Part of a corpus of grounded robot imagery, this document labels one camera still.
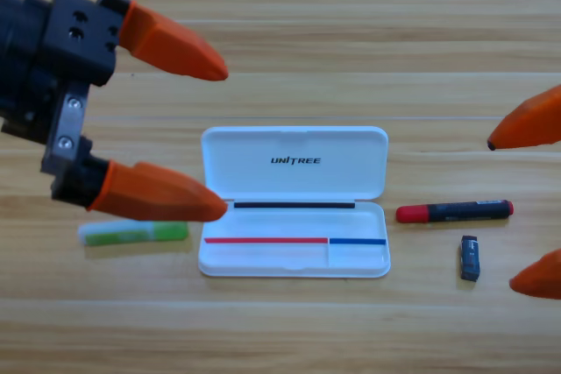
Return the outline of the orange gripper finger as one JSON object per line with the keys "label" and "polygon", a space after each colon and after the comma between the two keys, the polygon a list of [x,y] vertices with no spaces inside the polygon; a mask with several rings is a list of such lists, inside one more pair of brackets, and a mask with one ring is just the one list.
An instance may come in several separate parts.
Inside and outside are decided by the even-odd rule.
{"label": "orange gripper finger", "polygon": [[510,288],[535,298],[561,299],[560,249],[547,253],[509,281]]}
{"label": "orange gripper finger", "polygon": [[487,139],[491,151],[560,141],[560,86],[521,103],[506,115]]}
{"label": "orange gripper finger", "polygon": [[186,174],[147,162],[126,166],[90,154],[55,178],[52,198],[138,221],[213,222],[228,208]]}

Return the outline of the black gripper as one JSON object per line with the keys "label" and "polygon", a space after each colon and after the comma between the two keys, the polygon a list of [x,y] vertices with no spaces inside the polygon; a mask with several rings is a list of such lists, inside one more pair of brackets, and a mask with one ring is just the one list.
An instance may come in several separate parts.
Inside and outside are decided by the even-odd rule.
{"label": "black gripper", "polygon": [[229,76],[199,34],[135,0],[1,0],[1,131],[44,145],[42,172],[105,175],[82,127],[89,90],[113,75],[118,44],[170,74]]}

